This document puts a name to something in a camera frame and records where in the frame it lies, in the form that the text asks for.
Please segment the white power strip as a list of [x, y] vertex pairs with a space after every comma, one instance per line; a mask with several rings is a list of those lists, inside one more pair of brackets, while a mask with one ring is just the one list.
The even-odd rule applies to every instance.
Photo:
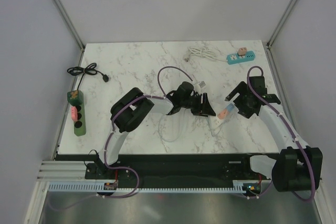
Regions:
[[215, 130], [224, 123], [224, 119], [220, 119], [217, 116], [209, 116], [208, 123], [211, 130]]

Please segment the orange pink plug adapter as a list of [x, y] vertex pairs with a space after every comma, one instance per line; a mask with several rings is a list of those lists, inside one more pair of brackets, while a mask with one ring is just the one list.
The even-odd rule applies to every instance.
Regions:
[[228, 113], [228, 110], [224, 109], [222, 112], [218, 113], [217, 117], [219, 120], [224, 120], [224, 118], [227, 117]]

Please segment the light blue plug adapter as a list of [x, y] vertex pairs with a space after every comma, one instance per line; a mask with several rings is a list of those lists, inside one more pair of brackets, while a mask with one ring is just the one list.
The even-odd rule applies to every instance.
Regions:
[[230, 103], [227, 107], [226, 110], [228, 113], [233, 113], [235, 111], [235, 105]]

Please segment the teal power strip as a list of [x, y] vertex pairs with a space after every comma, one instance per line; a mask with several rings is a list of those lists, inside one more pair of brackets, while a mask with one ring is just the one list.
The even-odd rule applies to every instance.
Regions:
[[255, 53], [253, 51], [247, 51], [245, 55], [239, 55], [238, 53], [227, 55], [227, 63], [229, 65], [234, 65], [238, 63], [244, 63], [253, 61], [256, 58]]

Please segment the beige brown plug adapter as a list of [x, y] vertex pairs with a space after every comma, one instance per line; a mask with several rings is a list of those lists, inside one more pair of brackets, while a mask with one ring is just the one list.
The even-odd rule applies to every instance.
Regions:
[[246, 47], [241, 47], [241, 48], [239, 48], [237, 53], [238, 53], [239, 56], [244, 56], [247, 53], [247, 48]]

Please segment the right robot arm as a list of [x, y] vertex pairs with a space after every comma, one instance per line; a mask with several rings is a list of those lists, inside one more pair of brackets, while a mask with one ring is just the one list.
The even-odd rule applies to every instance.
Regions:
[[238, 114], [245, 118], [257, 115], [274, 139], [278, 155], [258, 154], [240, 166], [248, 179], [258, 173], [270, 178], [278, 192], [315, 192], [319, 187], [323, 155], [292, 127], [276, 94], [269, 94], [263, 76], [250, 77], [240, 82], [225, 98], [233, 101]]

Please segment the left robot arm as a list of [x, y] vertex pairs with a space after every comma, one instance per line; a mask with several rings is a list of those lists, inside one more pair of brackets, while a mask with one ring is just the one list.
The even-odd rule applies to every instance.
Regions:
[[100, 162], [97, 173], [103, 178], [111, 178], [121, 147], [129, 135], [150, 113], [174, 115], [181, 108], [189, 109], [195, 116], [215, 116], [208, 94], [196, 92], [189, 82], [182, 82], [176, 90], [163, 97], [143, 93], [139, 88], [132, 88], [111, 110], [111, 131], [99, 152]]

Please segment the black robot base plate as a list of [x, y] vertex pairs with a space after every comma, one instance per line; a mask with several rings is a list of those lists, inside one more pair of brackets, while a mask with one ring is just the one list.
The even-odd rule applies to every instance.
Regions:
[[249, 154], [121, 154], [111, 168], [101, 159], [87, 164], [86, 179], [116, 179], [135, 185], [219, 186], [233, 180], [265, 181], [251, 170]]

